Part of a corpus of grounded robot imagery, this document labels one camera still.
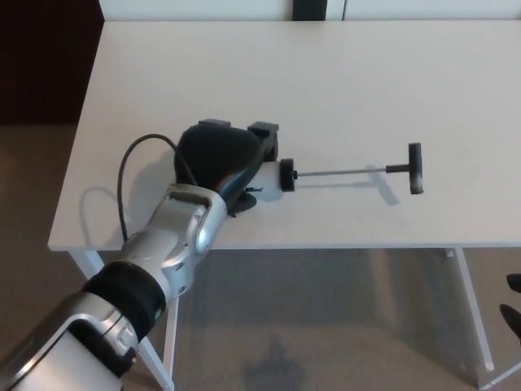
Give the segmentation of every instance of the black handle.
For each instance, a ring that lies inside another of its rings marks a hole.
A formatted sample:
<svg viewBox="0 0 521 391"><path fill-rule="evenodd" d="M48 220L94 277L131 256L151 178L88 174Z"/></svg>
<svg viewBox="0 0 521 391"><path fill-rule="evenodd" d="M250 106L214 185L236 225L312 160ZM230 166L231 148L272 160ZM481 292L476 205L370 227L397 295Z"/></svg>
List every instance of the black handle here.
<svg viewBox="0 0 521 391"><path fill-rule="evenodd" d="M409 144L409 163L407 165L387 165L385 172L409 173L410 194L423 193L422 144Z"/></svg>
<svg viewBox="0 0 521 391"><path fill-rule="evenodd" d="M410 194L423 193L422 144L409 144L409 185Z"/></svg>

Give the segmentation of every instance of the table top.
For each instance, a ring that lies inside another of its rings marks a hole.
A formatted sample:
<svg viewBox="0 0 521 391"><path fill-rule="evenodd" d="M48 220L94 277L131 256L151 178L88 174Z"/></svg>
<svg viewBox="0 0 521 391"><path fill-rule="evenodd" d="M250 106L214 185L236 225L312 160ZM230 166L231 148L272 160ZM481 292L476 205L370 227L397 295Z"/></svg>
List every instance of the table top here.
<svg viewBox="0 0 521 391"><path fill-rule="evenodd" d="M121 157L137 137L211 117L280 124L300 171L404 164L407 174L302 178L229 219L214 248L521 245L521 22L106 23L50 234L53 250L118 249ZM161 141L125 171L129 232L173 179Z"/></svg>

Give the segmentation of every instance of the t-handle tool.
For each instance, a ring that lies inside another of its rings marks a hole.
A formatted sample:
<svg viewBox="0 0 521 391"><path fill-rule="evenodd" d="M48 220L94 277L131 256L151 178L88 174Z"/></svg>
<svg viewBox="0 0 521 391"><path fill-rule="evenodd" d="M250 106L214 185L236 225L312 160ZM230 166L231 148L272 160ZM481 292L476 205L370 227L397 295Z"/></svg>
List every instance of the t-handle tool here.
<svg viewBox="0 0 521 391"><path fill-rule="evenodd" d="M349 175L365 173L409 173L409 185L411 194L423 193L423 168L422 168L422 144L409 144L409 163L407 165L386 165L377 169L346 169L342 171L315 171L309 173L297 173L296 178L321 177L325 175Z"/></svg>

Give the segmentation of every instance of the black rubber joint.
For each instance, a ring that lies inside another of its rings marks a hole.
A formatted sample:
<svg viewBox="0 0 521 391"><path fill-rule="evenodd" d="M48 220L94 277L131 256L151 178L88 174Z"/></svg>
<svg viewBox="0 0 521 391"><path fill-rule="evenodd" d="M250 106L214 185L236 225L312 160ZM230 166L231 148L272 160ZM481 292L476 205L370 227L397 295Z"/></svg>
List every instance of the black rubber joint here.
<svg viewBox="0 0 521 391"><path fill-rule="evenodd" d="M142 340L166 307L163 291L141 267L116 261L85 283L83 292L102 297L125 316Z"/></svg>

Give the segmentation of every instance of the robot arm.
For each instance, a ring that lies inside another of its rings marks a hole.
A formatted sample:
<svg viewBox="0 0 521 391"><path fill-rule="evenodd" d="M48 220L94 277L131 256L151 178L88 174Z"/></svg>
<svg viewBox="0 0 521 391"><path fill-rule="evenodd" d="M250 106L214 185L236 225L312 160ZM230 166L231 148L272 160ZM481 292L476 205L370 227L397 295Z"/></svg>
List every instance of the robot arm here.
<svg viewBox="0 0 521 391"><path fill-rule="evenodd" d="M264 136L275 140L273 133ZM192 285L197 263L265 156L276 158L265 138L221 121L187 130L178 149L199 186L186 184L176 160L177 183L126 241L121 259L65 298L15 347L0 364L0 390L119 391L141 339Z"/></svg>

